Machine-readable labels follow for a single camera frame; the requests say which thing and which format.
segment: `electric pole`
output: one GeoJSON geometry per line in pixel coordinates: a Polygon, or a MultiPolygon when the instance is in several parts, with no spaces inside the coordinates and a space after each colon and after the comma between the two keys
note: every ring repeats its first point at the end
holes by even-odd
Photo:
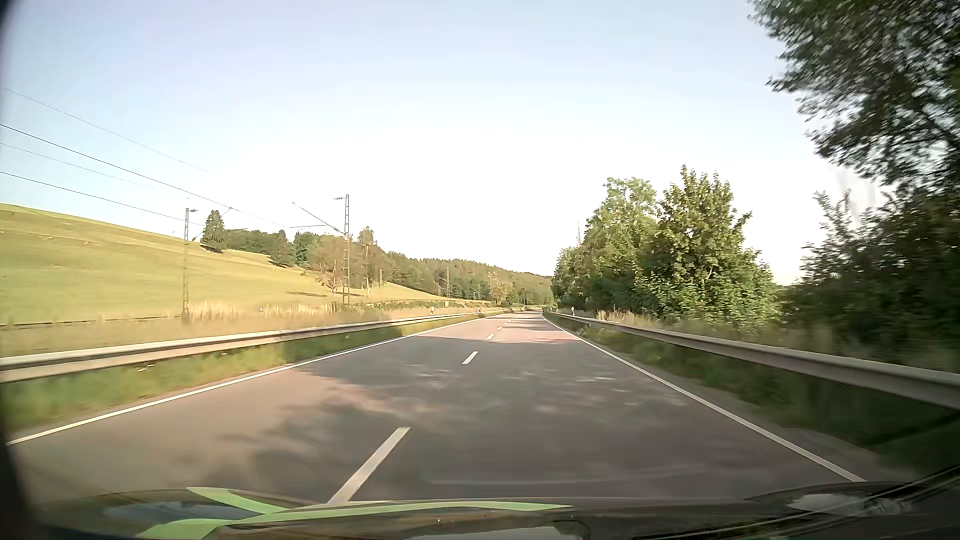
{"type": "Polygon", "coordinates": [[[190,282],[186,274],[186,260],[190,254],[190,212],[195,211],[190,208],[183,209],[183,290],[181,295],[183,303],[180,306],[180,321],[183,324],[190,322],[190,282]]]}
{"type": "Polygon", "coordinates": [[[344,202],[344,307],[350,305],[350,196],[336,197],[344,202]]]}

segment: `overhead power line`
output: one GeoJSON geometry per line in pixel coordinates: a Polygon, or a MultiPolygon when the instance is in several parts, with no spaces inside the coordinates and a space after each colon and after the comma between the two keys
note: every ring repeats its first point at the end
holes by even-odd
{"type": "MultiPolygon", "coordinates": [[[[142,209],[141,207],[135,207],[134,205],[128,205],[127,203],[121,203],[120,201],[114,201],[113,199],[108,199],[107,197],[101,197],[100,195],[93,195],[93,194],[91,194],[91,193],[84,193],[83,191],[78,191],[78,190],[76,190],[76,189],[70,189],[69,187],[63,187],[62,185],[49,184],[49,183],[46,183],[46,182],[42,182],[42,181],[40,181],[40,180],[35,180],[35,179],[33,179],[33,178],[27,178],[27,177],[25,177],[25,176],[20,176],[20,175],[17,175],[17,174],[13,174],[13,173],[6,172],[6,171],[0,171],[0,174],[5,174],[5,175],[7,175],[7,176],[12,176],[12,177],[14,177],[14,178],[19,178],[20,180],[26,180],[27,182],[33,182],[34,184],[48,185],[48,186],[50,186],[50,187],[55,187],[56,189],[62,189],[63,191],[69,191],[69,192],[71,192],[71,193],[76,193],[76,194],[78,194],[78,195],[84,195],[84,196],[86,196],[86,197],[92,197],[92,198],[94,198],[94,199],[100,199],[101,201],[107,201],[108,203],[113,203],[114,205],[120,205],[121,207],[127,207],[128,209],[135,209],[135,210],[145,211],[145,212],[149,212],[149,213],[151,213],[151,214],[158,215],[158,216],[161,216],[161,217],[169,217],[170,219],[176,219],[177,221],[181,221],[181,220],[182,220],[182,218],[179,218],[179,217],[175,217],[175,216],[172,216],[172,215],[167,215],[167,214],[165,214],[165,213],[160,213],[160,212],[153,211],[153,210],[142,209]]],[[[194,222],[192,222],[192,221],[190,222],[190,224],[191,224],[191,225],[197,225],[197,226],[200,225],[199,223],[194,223],[194,222]]]]}
{"type": "Polygon", "coordinates": [[[28,134],[27,132],[18,130],[18,129],[16,129],[16,128],[12,128],[12,127],[8,126],[7,124],[3,124],[3,123],[0,123],[0,126],[2,126],[2,127],[4,127],[4,128],[7,128],[8,130],[11,130],[11,131],[13,131],[13,132],[17,132],[17,133],[19,133],[19,134],[26,135],[26,136],[28,136],[28,137],[30,137],[30,138],[34,138],[34,139],[36,139],[36,140],[43,141],[43,142],[45,142],[45,143],[47,143],[47,144],[56,146],[57,148],[61,148],[61,149],[63,149],[63,150],[66,150],[67,152],[72,152],[72,153],[74,153],[74,154],[76,154],[76,155],[78,155],[78,156],[83,156],[84,158],[87,158],[87,159],[89,159],[89,160],[98,161],[98,162],[100,162],[100,163],[103,163],[104,165],[109,165],[109,166],[111,166],[111,167],[120,169],[120,170],[125,171],[125,172],[128,172],[128,173],[130,173],[130,174],[134,174],[134,175],[136,175],[136,176],[138,176],[138,177],[140,177],[140,178],[145,178],[145,179],[147,179],[147,180],[149,180],[149,181],[151,181],[151,182],[156,182],[156,183],[158,183],[158,184],[166,185],[167,187],[171,187],[171,188],[173,188],[173,189],[176,189],[177,191],[182,191],[182,192],[184,192],[184,193],[187,193],[188,195],[193,195],[194,197],[197,197],[198,199],[203,199],[203,200],[205,200],[205,201],[208,201],[208,202],[210,202],[210,203],[213,203],[214,205],[219,205],[219,206],[221,206],[221,207],[223,207],[223,208],[225,208],[225,209],[234,209],[234,210],[236,210],[236,211],[238,211],[238,212],[240,212],[240,213],[242,213],[242,214],[248,215],[249,217],[252,217],[252,218],[255,218],[255,219],[259,219],[260,221],[264,221],[264,222],[266,222],[266,223],[270,223],[270,224],[273,224],[273,225],[277,225],[278,227],[281,227],[282,229],[286,228],[285,225],[281,225],[281,224],[279,224],[279,223],[277,223],[277,222],[274,222],[274,221],[271,221],[271,220],[269,220],[269,219],[262,218],[262,217],[260,217],[260,216],[258,216],[258,215],[253,215],[253,214],[251,214],[251,213],[249,213],[249,212],[245,212],[245,211],[243,211],[243,210],[241,210],[241,209],[238,209],[238,208],[236,208],[236,207],[232,207],[232,206],[230,206],[230,205],[225,205],[224,203],[221,203],[221,202],[219,202],[219,201],[214,201],[213,199],[210,199],[209,197],[204,197],[203,195],[194,193],[193,191],[188,191],[188,190],[186,190],[186,189],[183,189],[182,187],[178,187],[178,186],[173,185],[173,184],[167,184],[166,182],[164,182],[164,181],[162,181],[162,180],[157,180],[156,178],[152,178],[152,177],[149,177],[149,176],[147,176],[147,175],[140,174],[140,173],[138,173],[138,172],[136,172],[136,171],[131,171],[131,170],[128,169],[128,168],[121,167],[120,165],[111,163],[111,162],[109,162],[109,161],[104,161],[104,160],[100,160],[100,159],[98,159],[98,158],[94,158],[93,156],[90,156],[90,155],[88,155],[88,154],[84,154],[83,152],[74,150],[74,149],[72,149],[72,148],[67,148],[66,146],[63,146],[63,145],[61,145],[61,144],[57,144],[56,142],[47,140],[47,139],[45,139],[45,138],[43,138],[43,137],[41,137],[41,136],[28,134]]]}
{"type": "Polygon", "coordinates": [[[100,126],[100,125],[98,125],[98,124],[95,124],[95,123],[93,123],[93,122],[91,122],[91,121],[89,121],[89,120],[86,120],[86,119],[84,119],[84,118],[80,118],[80,116],[77,116],[76,114],[73,114],[72,112],[67,112],[66,110],[58,109],[58,108],[56,108],[56,107],[54,107],[54,106],[52,106],[52,105],[50,105],[50,104],[48,104],[48,103],[44,103],[44,102],[36,99],[35,97],[30,97],[30,96],[28,96],[28,95],[26,95],[26,94],[20,93],[20,92],[14,90],[14,89],[11,89],[11,88],[9,88],[9,87],[7,87],[7,86],[0,86],[0,88],[5,89],[7,92],[9,92],[9,93],[11,93],[11,94],[18,95],[18,96],[22,97],[23,99],[27,99],[27,100],[30,100],[30,101],[38,104],[38,105],[42,105],[43,107],[46,107],[46,108],[49,109],[49,110],[55,110],[56,112],[59,112],[60,114],[65,114],[65,115],[73,118],[74,120],[78,120],[78,121],[80,121],[80,122],[83,122],[83,123],[85,123],[86,125],[92,126],[92,127],[94,127],[94,128],[97,128],[98,130],[100,130],[100,131],[102,131],[102,132],[105,132],[105,133],[108,133],[108,134],[111,134],[111,135],[114,135],[114,136],[118,136],[118,137],[126,140],[127,142],[130,142],[130,143],[132,143],[132,144],[135,144],[135,145],[139,146],[140,148],[145,148],[145,149],[147,149],[147,150],[150,150],[151,152],[154,152],[155,154],[158,154],[158,155],[160,155],[160,156],[164,156],[164,157],[167,158],[168,160],[173,160],[173,161],[176,161],[177,163],[182,163],[182,164],[184,164],[184,165],[186,165],[186,166],[188,166],[188,167],[193,167],[193,168],[197,169],[198,171],[205,172],[205,173],[208,174],[208,175],[215,176],[215,177],[217,177],[217,178],[222,178],[222,179],[226,180],[227,182],[230,182],[230,183],[233,183],[233,184],[237,184],[237,185],[239,185],[239,186],[241,186],[241,187],[245,187],[246,189],[252,189],[253,191],[256,191],[257,193],[263,193],[263,191],[260,191],[259,189],[255,188],[255,187],[250,187],[249,185],[241,184],[241,183],[239,183],[239,182],[237,182],[237,181],[235,181],[235,180],[233,180],[233,179],[231,179],[231,178],[228,178],[228,177],[226,177],[226,176],[224,176],[224,175],[217,174],[217,173],[212,172],[212,171],[208,171],[208,170],[204,169],[203,167],[200,167],[199,165],[195,165],[195,164],[191,163],[190,161],[181,160],[180,158],[177,158],[177,157],[175,157],[175,156],[171,156],[170,154],[166,154],[166,153],[164,153],[164,152],[161,152],[161,151],[157,150],[156,148],[154,148],[154,147],[152,147],[152,146],[146,145],[146,144],[144,144],[144,143],[142,143],[142,142],[137,142],[137,141],[129,138],[128,136],[120,135],[120,134],[116,133],[116,132],[113,131],[113,130],[109,130],[109,129],[107,129],[107,128],[103,127],[103,126],[100,126]]]}
{"type": "MultiPolygon", "coordinates": [[[[333,229],[334,231],[336,231],[337,233],[340,233],[340,234],[343,234],[343,233],[344,233],[343,231],[341,231],[341,230],[337,229],[336,227],[330,225],[329,223],[325,222],[323,219],[320,219],[319,217],[313,215],[313,212],[311,212],[310,210],[305,209],[304,207],[298,205],[297,203],[293,203],[293,205],[294,205],[295,207],[297,207],[298,209],[301,209],[301,210],[305,211],[306,213],[310,214],[310,217],[312,217],[312,218],[320,221],[321,223],[323,223],[323,224],[324,224],[324,227],[329,227],[330,229],[333,229]]],[[[297,227],[297,229],[306,229],[307,227],[317,227],[317,226],[316,226],[316,225],[306,225],[306,226],[304,226],[304,227],[297,227]]]]}
{"type": "Polygon", "coordinates": [[[19,150],[20,152],[26,152],[27,154],[33,154],[34,156],[40,156],[41,158],[45,158],[45,159],[47,159],[47,160],[58,161],[58,162],[60,162],[60,163],[63,163],[64,165],[70,165],[71,167],[77,167],[78,169],[82,169],[82,170],[87,171],[87,172],[91,172],[91,173],[94,173],[94,174],[99,174],[99,175],[101,175],[101,176],[106,176],[107,178],[113,178],[113,179],[115,179],[115,180],[119,180],[119,181],[121,181],[121,182],[126,182],[126,183],[128,183],[128,184],[139,185],[139,186],[141,186],[141,187],[146,187],[147,189],[152,189],[153,191],[156,191],[157,193],[162,193],[162,191],[160,191],[159,189],[153,187],[152,185],[141,184],[140,182],[134,182],[133,180],[129,180],[129,179],[126,179],[126,178],[120,178],[119,176],[113,176],[113,175],[111,175],[111,174],[107,174],[107,173],[105,173],[105,172],[101,172],[101,171],[98,171],[98,170],[88,169],[88,168],[86,168],[86,167],[81,167],[81,166],[79,166],[79,165],[76,164],[76,163],[71,163],[70,161],[58,160],[57,158],[53,158],[53,157],[51,157],[51,156],[45,156],[45,155],[43,155],[43,154],[40,154],[40,152],[34,152],[33,150],[27,150],[26,148],[20,148],[19,146],[13,146],[12,144],[9,144],[9,143],[7,143],[7,142],[0,142],[0,144],[2,144],[2,145],[4,145],[4,146],[7,146],[7,147],[9,147],[9,148],[13,148],[14,150],[19,150]]]}
{"type": "MultiPolygon", "coordinates": [[[[69,116],[69,117],[77,120],[77,121],[83,122],[83,123],[85,123],[86,125],[91,126],[91,127],[94,127],[94,128],[96,128],[96,129],[104,132],[104,133],[108,133],[108,134],[110,134],[110,135],[120,137],[120,138],[126,140],[126,141],[129,142],[129,143],[132,143],[132,144],[135,144],[135,145],[137,145],[137,146],[139,146],[139,147],[141,147],[141,148],[150,150],[151,152],[154,152],[155,154],[158,154],[159,156],[163,156],[163,157],[167,158],[168,160],[173,160],[173,161],[176,161],[177,163],[182,163],[182,164],[184,164],[184,165],[186,165],[186,166],[188,166],[188,167],[193,167],[194,169],[196,169],[196,170],[198,170],[198,171],[201,171],[201,172],[204,172],[204,173],[206,173],[206,174],[208,174],[208,175],[215,176],[215,177],[217,177],[217,178],[221,178],[221,179],[226,180],[227,182],[230,182],[230,183],[232,183],[232,184],[236,184],[236,185],[239,185],[239,186],[241,186],[241,187],[245,187],[246,189],[250,189],[250,190],[252,190],[252,191],[256,191],[257,193],[260,193],[260,194],[268,195],[268,196],[269,196],[268,193],[265,193],[265,192],[263,192],[263,191],[260,191],[259,189],[255,188],[255,187],[251,187],[251,186],[249,186],[249,185],[242,184],[242,183],[237,182],[237,181],[235,181],[234,179],[229,178],[229,177],[227,177],[227,176],[224,176],[224,175],[222,175],[222,174],[217,174],[217,173],[215,173],[215,172],[213,172],[213,171],[204,169],[203,167],[200,167],[199,165],[195,165],[195,164],[191,163],[190,161],[181,160],[180,158],[177,158],[176,156],[171,156],[170,154],[167,154],[167,153],[165,153],[165,152],[161,152],[160,150],[157,150],[156,148],[154,148],[154,147],[152,147],[152,146],[150,146],[150,145],[148,145],[148,144],[144,144],[144,143],[142,143],[142,142],[133,140],[132,138],[129,138],[129,137],[126,136],[126,135],[118,134],[117,132],[115,132],[115,131],[113,131],[113,130],[110,130],[110,129],[108,129],[108,128],[105,128],[105,127],[103,127],[103,126],[101,126],[101,125],[99,125],[99,124],[97,124],[97,123],[95,123],[95,122],[91,122],[91,121],[89,121],[89,120],[87,120],[87,119],[85,119],[85,118],[81,118],[80,116],[78,116],[78,115],[76,115],[76,114],[74,114],[74,113],[72,113],[72,112],[69,112],[69,111],[67,111],[67,110],[63,110],[63,109],[54,107],[53,105],[50,105],[49,103],[45,103],[45,102],[43,102],[43,101],[40,101],[40,100],[36,99],[35,97],[28,96],[27,94],[24,94],[24,93],[22,93],[22,92],[18,92],[18,91],[14,90],[14,89],[12,89],[12,88],[10,88],[10,87],[8,87],[8,86],[2,86],[2,85],[0,85],[0,88],[5,89],[7,92],[9,92],[9,93],[11,93],[11,94],[20,96],[20,97],[22,97],[23,99],[32,101],[32,102],[34,102],[34,103],[36,103],[36,104],[38,104],[38,105],[40,105],[40,106],[42,106],[42,107],[45,107],[45,108],[47,108],[47,109],[49,109],[49,110],[53,110],[53,111],[59,112],[60,114],[64,114],[64,115],[66,115],[66,116],[69,116]]],[[[261,220],[263,220],[263,221],[266,221],[267,223],[271,223],[271,224],[273,224],[273,225],[278,225],[277,223],[274,223],[274,222],[272,222],[272,221],[263,219],[263,218],[261,218],[261,217],[254,216],[254,215],[252,215],[252,214],[248,214],[248,213],[246,213],[246,212],[244,212],[244,211],[242,211],[242,210],[237,210],[237,211],[239,211],[239,212],[241,212],[241,213],[245,213],[245,214],[249,215],[250,217],[256,217],[257,219],[261,219],[261,220]]]]}

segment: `grass verge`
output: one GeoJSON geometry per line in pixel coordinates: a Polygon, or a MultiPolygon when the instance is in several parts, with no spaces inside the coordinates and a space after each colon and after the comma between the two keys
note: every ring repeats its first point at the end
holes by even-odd
{"type": "Polygon", "coordinates": [[[439,321],[173,358],[151,367],[134,364],[6,382],[0,384],[0,403],[4,407],[7,429],[16,432],[475,318],[478,318],[476,313],[469,313],[439,321]]]}
{"type": "Polygon", "coordinates": [[[960,411],[544,314],[637,364],[732,392],[782,426],[835,436],[890,465],[931,473],[957,462],[960,411]]]}

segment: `forest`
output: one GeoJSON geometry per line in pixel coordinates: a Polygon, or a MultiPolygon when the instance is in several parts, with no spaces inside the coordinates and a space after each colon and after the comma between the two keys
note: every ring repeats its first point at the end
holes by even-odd
{"type": "MultiPolygon", "coordinates": [[[[345,242],[341,235],[297,232],[291,240],[283,230],[264,233],[226,229],[219,210],[213,210],[206,218],[201,243],[210,250],[260,253],[270,256],[273,264],[298,266],[330,287],[331,292],[342,286],[345,242]]],[[[408,258],[381,248],[370,227],[351,236],[349,256],[349,286],[353,288],[374,287],[383,281],[497,305],[553,302],[548,277],[459,258],[408,258]]]]}

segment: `grass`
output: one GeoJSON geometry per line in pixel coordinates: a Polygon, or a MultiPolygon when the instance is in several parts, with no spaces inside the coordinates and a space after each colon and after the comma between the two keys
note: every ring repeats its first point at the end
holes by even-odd
{"type": "Polygon", "coordinates": [[[329,355],[418,331],[475,318],[475,313],[441,321],[325,335],[238,349],[209,355],[187,356],[143,365],[117,366],[68,375],[0,384],[4,421],[12,431],[77,418],[176,390],[329,355]]]}
{"type": "Polygon", "coordinates": [[[879,454],[890,464],[921,473],[956,464],[960,448],[960,412],[956,410],[628,333],[596,329],[562,317],[550,320],[630,355],[637,363],[732,392],[781,425],[833,435],[879,454]]]}
{"type": "MultiPolygon", "coordinates": [[[[0,204],[0,322],[29,323],[180,313],[183,241],[81,217],[0,204]]],[[[236,314],[330,310],[330,290],[267,256],[199,244],[187,250],[192,306],[236,314]]],[[[442,297],[394,283],[356,302],[442,297]]]]}
{"type": "Polygon", "coordinates": [[[189,325],[184,325],[180,319],[158,319],[148,321],[97,321],[82,325],[7,329],[0,331],[0,356],[32,355],[186,339],[188,337],[420,317],[430,314],[429,307],[424,307],[423,304],[439,304],[434,311],[437,315],[474,312],[476,310],[475,307],[463,307],[462,305],[443,307],[444,302],[407,301],[390,302],[380,308],[364,306],[363,309],[337,312],[291,310],[272,311],[258,316],[229,316],[229,314],[215,313],[215,316],[193,319],[189,325]]]}

